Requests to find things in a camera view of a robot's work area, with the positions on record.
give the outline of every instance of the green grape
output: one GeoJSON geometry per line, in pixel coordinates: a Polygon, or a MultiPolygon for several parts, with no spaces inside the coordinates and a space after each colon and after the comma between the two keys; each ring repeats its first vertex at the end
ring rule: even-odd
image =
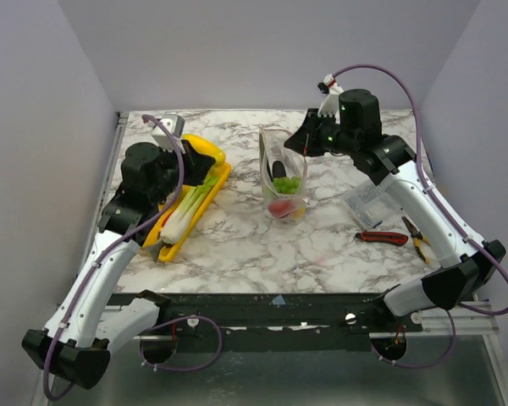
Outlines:
{"type": "Polygon", "coordinates": [[[301,184],[301,179],[298,178],[297,176],[294,176],[292,179],[291,179],[291,182],[292,184],[294,185],[295,189],[299,188],[299,185],[301,184]]]}
{"type": "Polygon", "coordinates": [[[274,188],[277,190],[277,192],[283,193],[282,190],[284,189],[284,187],[285,187],[284,178],[276,178],[274,188]]]}

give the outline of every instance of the cable tie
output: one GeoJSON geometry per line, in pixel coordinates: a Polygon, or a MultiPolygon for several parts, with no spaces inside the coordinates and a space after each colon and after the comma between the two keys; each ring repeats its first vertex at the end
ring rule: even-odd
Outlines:
{"type": "Polygon", "coordinates": [[[423,193],[427,193],[435,188],[434,184],[430,184],[427,188],[423,190],[423,193]]]}

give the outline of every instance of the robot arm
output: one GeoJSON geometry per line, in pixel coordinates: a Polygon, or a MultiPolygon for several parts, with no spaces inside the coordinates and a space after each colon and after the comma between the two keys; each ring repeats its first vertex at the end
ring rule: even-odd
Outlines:
{"type": "MultiPolygon", "coordinates": [[[[168,131],[179,138],[183,123],[179,116],[166,116],[161,125],[167,125],[168,131]]],[[[150,232],[151,228],[139,226],[158,214],[158,205],[178,184],[178,157],[168,150],[170,144],[162,134],[152,133],[160,146],[141,142],[128,148],[120,167],[123,181],[103,208],[99,231],[74,286],[45,327],[29,330],[22,342],[41,369],[51,353],[50,372],[85,389],[98,383],[112,353],[156,324],[161,307],[168,302],[162,295],[145,291],[124,310],[102,321],[120,275],[150,232]],[[131,237],[116,244],[126,234],[131,237]],[[69,322],[64,323],[72,304],[69,322]]],[[[202,184],[214,158],[199,154],[187,140],[178,142],[185,157],[184,184],[202,184]]]]}
{"type": "Polygon", "coordinates": [[[326,152],[350,156],[358,170],[400,203],[429,239],[441,265],[436,272],[394,287],[375,306],[388,318],[432,306],[452,309],[494,273],[492,264],[468,241],[481,244],[498,262],[505,255],[504,246],[498,240],[486,242],[466,225],[426,177],[428,189],[468,230],[467,238],[461,238],[422,186],[414,151],[402,138],[382,134],[378,99],[374,95],[363,89],[340,91],[333,76],[326,77],[318,87],[327,95],[322,107],[307,111],[303,124],[284,146],[303,156],[322,156],[326,152]],[[336,123],[337,112],[340,123],[336,123]]]}

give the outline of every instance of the green onion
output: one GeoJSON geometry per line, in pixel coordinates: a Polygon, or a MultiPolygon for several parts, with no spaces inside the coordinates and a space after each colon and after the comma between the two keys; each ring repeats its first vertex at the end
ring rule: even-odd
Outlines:
{"type": "Polygon", "coordinates": [[[164,243],[177,244],[182,239],[190,226],[192,217],[217,182],[218,177],[208,176],[202,185],[190,188],[185,198],[171,213],[168,221],[160,230],[160,239],[164,243]]]}

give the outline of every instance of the red fruit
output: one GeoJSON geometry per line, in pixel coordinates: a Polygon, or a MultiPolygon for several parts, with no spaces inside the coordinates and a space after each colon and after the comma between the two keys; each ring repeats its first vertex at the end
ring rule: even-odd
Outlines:
{"type": "Polygon", "coordinates": [[[277,199],[269,203],[269,212],[277,218],[288,216],[294,209],[294,201],[288,199],[277,199]]]}

